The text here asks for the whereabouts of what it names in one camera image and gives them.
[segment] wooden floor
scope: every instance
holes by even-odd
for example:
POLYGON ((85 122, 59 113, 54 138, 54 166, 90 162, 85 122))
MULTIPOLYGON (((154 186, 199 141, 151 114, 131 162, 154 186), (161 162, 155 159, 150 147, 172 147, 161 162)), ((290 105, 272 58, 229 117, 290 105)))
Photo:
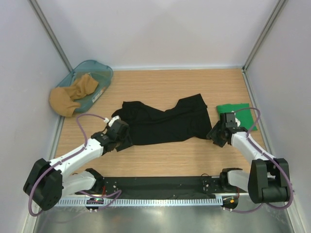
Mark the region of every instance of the wooden floor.
MULTIPOLYGON (((113 82, 95 102, 89 113, 104 117, 121 108, 123 101, 139 100, 160 110, 173 108, 180 98, 201 93, 207 104, 212 126, 218 121, 216 105, 250 103, 241 70, 155 70, 115 72, 113 82)), ((104 129, 100 119, 81 118, 90 137, 104 129)), ((259 131, 252 137, 261 145, 259 131)), ((56 156, 83 144, 75 118, 66 118, 56 156)), ((184 142, 133 146, 95 159, 78 171, 92 167, 103 176, 198 176, 219 175, 223 168, 240 167, 249 171, 241 153, 230 145, 220 148, 210 140, 191 138, 184 142)))

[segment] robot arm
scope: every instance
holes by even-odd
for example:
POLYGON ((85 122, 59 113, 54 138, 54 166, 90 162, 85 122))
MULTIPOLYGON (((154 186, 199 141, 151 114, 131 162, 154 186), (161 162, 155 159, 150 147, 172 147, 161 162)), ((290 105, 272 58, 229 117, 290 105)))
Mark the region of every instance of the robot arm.
POLYGON ((223 169, 220 176, 226 184, 248 192, 254 203, 289 200, 288 184, 270 159, 277 162, 289 178, 287 161, 277 159, 266 152, 250 135, 247 135, 247 129, 238 127, 234 113, 221 114, 220 120, 208 133, 207 138, 212 139, 213 143, 220 147, 223 147, 226 143, 232 145, 251 164, 250 173, 238 168, 223 169))
POLYGON ((57 163, 60 164, 39 182, 32 197, 42 210, 51 209, 62 196, 82 190, 88 190, 91 193, 99 192, 104 185, 104 178, 97 171, 89 168, 80 174, 71 174, 85 163, 107 152, 114 149, 120 151, 133 145, 129 136, 129 126, 120 120, 119 116, 107 122, 106 128, 105 133, 93 134, 86 145, 83 144, 63 156, 50 161, 44 159, 36 161, 24 185, 24 192, 30 195, 39 177, 57 163))

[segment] tan cloth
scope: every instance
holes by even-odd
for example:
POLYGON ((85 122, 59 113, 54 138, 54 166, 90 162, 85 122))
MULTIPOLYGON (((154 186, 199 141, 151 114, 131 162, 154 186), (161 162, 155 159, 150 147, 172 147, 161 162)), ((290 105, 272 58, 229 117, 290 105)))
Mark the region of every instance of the tan cloth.
POLYGON ((50 105, 59 115, 71 117, 73 111, 81 107, 80 103, 73 100, 92 94, 97 86, 98 82, 89 74, 85 74, 75 80, 71 86, 54 88, 50 93, 50 105))

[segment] black cloth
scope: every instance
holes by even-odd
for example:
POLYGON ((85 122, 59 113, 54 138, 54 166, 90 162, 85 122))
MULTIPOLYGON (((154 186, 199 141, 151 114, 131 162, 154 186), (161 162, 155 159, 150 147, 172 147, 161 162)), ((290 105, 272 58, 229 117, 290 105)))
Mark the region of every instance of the black cloth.
POLYGON ((191 137, 206 139, 211 130, 201 94, 180 99, 174 108, 164 112, 140 101, 123 102, 112 116, 117 115, 129 124, 134 145, 180 142, 191 137))

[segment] blue plastic tray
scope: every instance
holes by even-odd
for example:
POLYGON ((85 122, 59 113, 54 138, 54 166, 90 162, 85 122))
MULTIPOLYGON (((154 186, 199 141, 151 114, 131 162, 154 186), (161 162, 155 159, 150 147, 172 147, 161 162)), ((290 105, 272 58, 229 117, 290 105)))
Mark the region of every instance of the blue plastic tray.
POLYGON ((79 79, 84 74, 90 74, 93 79, 98 81, 98 86, 95 91, 83 97, 82 99, 75 100, 81 103, 80 108, 74 110, 75 113, 85 113, 88 111, 93 103, 102 95, 103 92, 111 84, 113 70, 109 66, 103 65, 94 60, 87 60, 80 63, 70 74, 68 74, 58 86, 70 86, 76 79, 79 79))

